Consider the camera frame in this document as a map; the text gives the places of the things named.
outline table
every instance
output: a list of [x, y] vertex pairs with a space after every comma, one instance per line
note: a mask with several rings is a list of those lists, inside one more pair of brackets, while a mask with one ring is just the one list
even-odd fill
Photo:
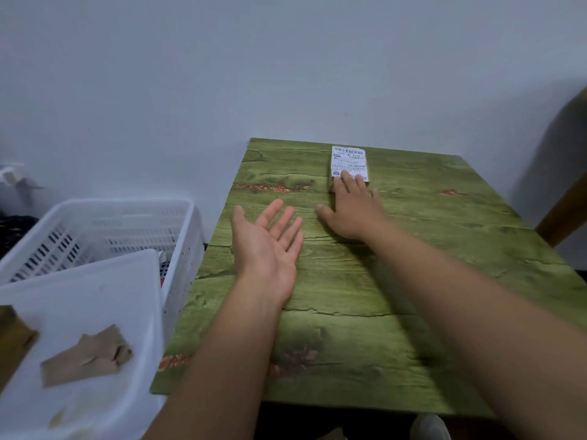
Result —
[[[167, 394], [177, 386], [231, 286], [234, 205], [243, 205], [252, 219], [282, 198], [304, 217], [305, 242], [274, 348], [279, 373], [268, 377], [264, 398], [492, 416], [372, 252], [316, 219], [314, 206], [333, 201], [327, 193], [330, 148], [250, 140], [151, 392]], [[406, 229], [587, 327], [583, 280], [462, 158], [365, 150], [371, 187]]]

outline person's left arm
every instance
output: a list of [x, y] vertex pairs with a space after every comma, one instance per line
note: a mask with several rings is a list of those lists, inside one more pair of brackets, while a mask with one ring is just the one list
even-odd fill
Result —
[[143, 440], [253, 437], [279, 315], [293, 290], [304, 236], [302, 219], [278, 199], [257, 221], [232, 216], [234, 285], [202, 340], [184, 378]]

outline hand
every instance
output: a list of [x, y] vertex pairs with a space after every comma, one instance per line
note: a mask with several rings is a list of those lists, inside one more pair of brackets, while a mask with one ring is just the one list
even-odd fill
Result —
[[377, 191], [369, 191], [361, 175], [354, 179], [348, 171], [334, 178], [336, 212], [319, 203], [316, 214], [340, 236], [365, 242], [369, 231], [387, 221]]
[[240, 205], [232, 213], [232, 251], [237, 269], [237, 280], [253, 281], [262, 293], [275, 298], [280, 306], [289, 299], [294, 289], [295, 262], [302, 248], [304, 234], [298, 231], [302, 218], [294, 216], [294, 208], [287, 207], [271, 226], [283, 201], [276, 199], [259, 215], [255, 223], [248, 222]]

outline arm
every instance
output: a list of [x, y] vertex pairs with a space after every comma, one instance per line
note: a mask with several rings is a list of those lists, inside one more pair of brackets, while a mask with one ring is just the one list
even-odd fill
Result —
[[247, 222], [236, 207], [232, 249], [236, 280], [176, 392], [143, 440], [252, 438], [279, 314], [290, 297], [304, 236], [302, 219], [274, 201]]
[[360, 176], [335, 178], [319, 216], [369, 245], [518, 436], [587, 438], [587, 335], [389, 221]]

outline person's left hand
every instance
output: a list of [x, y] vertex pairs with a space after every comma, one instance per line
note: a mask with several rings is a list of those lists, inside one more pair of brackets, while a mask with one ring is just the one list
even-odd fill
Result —
[[302, 248], [304, 234], [298, 231], [302, 218], [294, 216], [294, 208], [287, 207], [273, 224], [271, 221], [283, 207], [276, 199], [259, 215], [255, 223], [248, 222], [240, 205], [232, 213], [232, 251], [237, 280], [253, 281], [268, 298], [275, 298], [280, 306], [289, 299], [294, 289], [295, 262]]

